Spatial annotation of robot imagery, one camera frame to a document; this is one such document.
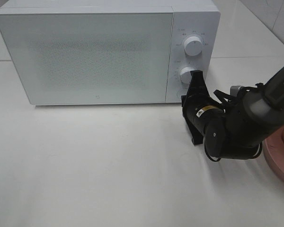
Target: microwave knob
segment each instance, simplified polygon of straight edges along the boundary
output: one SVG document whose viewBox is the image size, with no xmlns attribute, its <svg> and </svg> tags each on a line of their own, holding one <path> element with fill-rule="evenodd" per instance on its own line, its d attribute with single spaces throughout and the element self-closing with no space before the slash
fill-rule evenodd
<svg viewBox="0 0 284 227">
<path fill-rule="evenodd" d="M 184 41 L 185 53 L 189 56 L 196 56 L 201 53 L 203 47 L 202 39 L 198 36 L 188 37 Z"/>
<path fill-rule="evenodd" d="M 190 71 L 195 70 L 192 67 L 185 67 L 180 70 L 179 77 L 183 84 L 189 84 L 191 80 Z"/>
</svg>

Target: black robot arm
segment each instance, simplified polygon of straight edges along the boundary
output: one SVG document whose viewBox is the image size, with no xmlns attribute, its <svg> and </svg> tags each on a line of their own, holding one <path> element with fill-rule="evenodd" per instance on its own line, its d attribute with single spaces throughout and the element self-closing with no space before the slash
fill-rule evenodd
<svg viewBox="0 0 284 227">
<path fill-rule="evenodd" d="M 258 157 L 262 141 L 284 125 L 284 67 L 265 85 L 233 86 L 230 95 L 216 90 L 221 103 L 209 96 L 202 71 L 191 76 L 182 110 L 193 144 L 204 140 L 212 161 Z"/>
</svg>

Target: power knob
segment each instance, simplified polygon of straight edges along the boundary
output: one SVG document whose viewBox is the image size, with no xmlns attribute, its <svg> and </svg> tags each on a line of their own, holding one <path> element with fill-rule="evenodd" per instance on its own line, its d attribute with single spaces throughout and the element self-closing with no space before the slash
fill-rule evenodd
<svg viewBox="0 0 284 227">
<path fill-rule="evenodd" d="M 191 80 L 190 71 L 193 71 L 194 68 L 192 67 L 185 67 L 180 70 L 179 77 L 183 84 L 189 84 Z"/>
<path fill-rule="evenodd" d="M 196 56 L 201 53 L 203 47 L 202 39 L 196 35 L 188 37 L 184 41 L 185 53 L 189 56 Z"/>
</svg>

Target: white table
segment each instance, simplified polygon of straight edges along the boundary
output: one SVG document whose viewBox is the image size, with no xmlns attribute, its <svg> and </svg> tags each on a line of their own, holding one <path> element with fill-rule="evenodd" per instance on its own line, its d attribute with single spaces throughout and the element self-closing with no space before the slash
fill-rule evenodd
<svg viewBox="0 0 284 227">
<path fill-rule="evenodd" d="M 271 53 L 212 59 L 210 92 L 266 82 Z M 0 61 L 2 226 L 284 227 L 284 183 L 263 156 L 210 162 L 178 104 L 35 107 Z"/>
</svg>

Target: timer knob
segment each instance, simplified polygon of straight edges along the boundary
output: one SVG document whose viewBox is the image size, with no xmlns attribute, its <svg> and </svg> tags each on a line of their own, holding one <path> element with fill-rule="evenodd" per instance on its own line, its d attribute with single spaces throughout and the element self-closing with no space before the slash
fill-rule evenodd
<svg viewBox="0 0 284 227">
<path fill-rule="evenodd" d="M 180 80 L 183 84 L 189 84 L 191 81 L 191 75 L 190 75 L 190 71 L 195 70 L 192 67 L 185 67 L 183 69 L 180 70 L 179 72 L 179 76 L 180 76 Z"/>
<path fill-rule="evenodd" d="M 189 56 L 198 55 L 202 51 L 203 42 L 198 36 L 188 37 L 184 41 L 184 50 L 185 53 Z"/>
</svg>

